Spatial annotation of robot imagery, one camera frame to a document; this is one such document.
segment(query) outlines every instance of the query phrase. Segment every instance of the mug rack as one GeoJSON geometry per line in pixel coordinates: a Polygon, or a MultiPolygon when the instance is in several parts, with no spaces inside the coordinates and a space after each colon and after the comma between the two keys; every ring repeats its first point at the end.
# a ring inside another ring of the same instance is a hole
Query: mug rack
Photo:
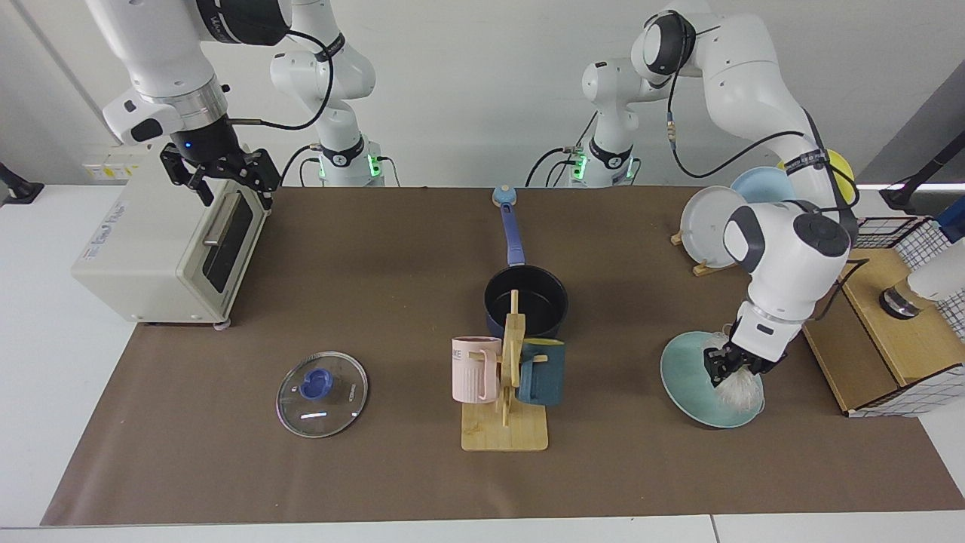
{"type": "MultiPolygon", "coordinates": [[[[497,357],[500,364],[499,398],[487,404],[462,404],[462,450],[523,452],[545,450],[549,446],[546,408],[516,399],[525,336],[526,315],[519,312],[519,291],[513,290],[510,313],[506,315],[503,354],[497,357]]],[[[482,355],[477,354],[471,357],[482,359],[482,355]]],[[[533,360],[546,361],[545,355],[538,355],[533,360]]]]}

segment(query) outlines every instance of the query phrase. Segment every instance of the oven label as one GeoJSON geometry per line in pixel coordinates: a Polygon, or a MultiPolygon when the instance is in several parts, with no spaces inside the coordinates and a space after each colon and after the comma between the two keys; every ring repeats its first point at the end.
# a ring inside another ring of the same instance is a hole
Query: oven label
{"type": "Polygon", "coordinates": [[[87,243],[87,248],[84,249],[84,253],[80,255],[81,260],[94,260],[100,253],[100,248],[107,243],[108,238],[111,237],[111,232],[114,231],[114,226],[121,220],[124,216],[124,212],[127,211],[127,202],[125,200],[118,200],[114,203],[114,207],[111,211],[107,213],[107,216],[100,222],[97,227],[96,232],[91,237],[89,243],[87,243]]]}

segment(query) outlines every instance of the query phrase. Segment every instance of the white table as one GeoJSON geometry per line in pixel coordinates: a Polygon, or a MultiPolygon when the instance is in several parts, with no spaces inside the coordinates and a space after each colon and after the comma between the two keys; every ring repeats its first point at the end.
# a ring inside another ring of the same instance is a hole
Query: white table
{"type": "MultiPolygon", "coordinates": [[[[69,275],[120,193],[113,186],[48,186],[30,206],[0,208],[0,530],[34,541],[923,541],[965,540],[965,511],[700,515],[301,525],[48,529],[36,527],[133,325],[69,275]]],[[[965,404],[923,417],[965,488],[965,404]]]]}

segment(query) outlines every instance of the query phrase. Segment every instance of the pink mug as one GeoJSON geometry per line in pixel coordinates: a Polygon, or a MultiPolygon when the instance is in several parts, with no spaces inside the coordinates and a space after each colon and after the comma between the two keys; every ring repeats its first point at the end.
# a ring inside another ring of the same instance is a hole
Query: pink mug
{"type": "Polygon", "coordinates": [[[498,337],[454,337],[453,399],[464,404],[496,401],[499,397],[496,357],[502,352],[503,340],[498,337]]]}

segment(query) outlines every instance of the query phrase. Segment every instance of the white wall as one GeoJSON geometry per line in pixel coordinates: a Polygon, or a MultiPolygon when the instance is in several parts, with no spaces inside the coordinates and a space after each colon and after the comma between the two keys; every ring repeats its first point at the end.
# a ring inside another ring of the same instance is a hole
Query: white wall
{"type": "MultiPolygon", "coordinates": [[[[82,2],[19,0],[98,102],[128,86],[82,2]]],[[[580,92],[588,63],[626,56],[664,0],[337,0],[348,39],[378,72],[373,95],[355,102],[362,129],[396,158],[404,185],[521,183],[543,151],[572,143],[593,112],[580,92]]],[[[754,12],[770,29],[787,86],[813,114],[826,143],[861,170],[962,61],[965,2],[930,0],[712,1],[722,14],[754,12]]],[[[297,122],[305,114],[267,75],[277,48],[206,44],[231,113],[297,122]]],[[[714,127],[700,84],[678,85],[680,154],[705,169],[746,142],[714,127]]],[[[636,151],[641,180],[681,183],[664,133],[664,105],[641,104],[636,151]]],[[[242,128],[253,147],[284,162],[314,140],[242,128]]],[[[751,155],[711,183],[773,163],[751,155]]]]}
{"type": "Polygon", "coordinates": [[[85,183],[83,157],[114,139],[9,0],[0,20],[0,161],[29,181],[85,183]]]}

